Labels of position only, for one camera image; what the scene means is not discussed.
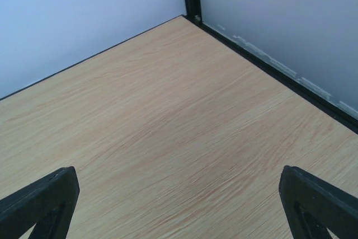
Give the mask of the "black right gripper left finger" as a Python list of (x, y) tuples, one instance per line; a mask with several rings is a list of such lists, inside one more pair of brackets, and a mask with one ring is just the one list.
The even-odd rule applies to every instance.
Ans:
[(79, 197), (73, 166), (62, 167), (1, 199), (1, 238), (66, 238)]

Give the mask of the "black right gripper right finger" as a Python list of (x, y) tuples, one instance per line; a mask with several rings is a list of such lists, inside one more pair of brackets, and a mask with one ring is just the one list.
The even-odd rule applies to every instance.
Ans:
[(285, 166), (279, 195), (294, 238), (357, 238), (357, 198), (296, 166)]

